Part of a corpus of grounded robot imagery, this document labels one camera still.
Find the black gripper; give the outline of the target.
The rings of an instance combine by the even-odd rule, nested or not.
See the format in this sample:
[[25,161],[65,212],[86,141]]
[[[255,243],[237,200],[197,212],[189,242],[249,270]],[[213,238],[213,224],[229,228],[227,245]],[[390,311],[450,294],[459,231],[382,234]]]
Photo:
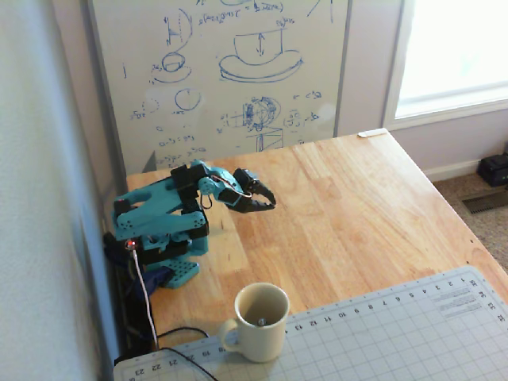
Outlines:
[[[234,186],[227,186],[220,193],[220,201],[228,208],[240,213],[255,213],[272,210],[276,205],[275,196],[267,188],[260,188],[260,181],[247,169],[238,168],[233,173],[241,190]],[[260,202],[252,199],[252,194],[257,193],[267,199]]]

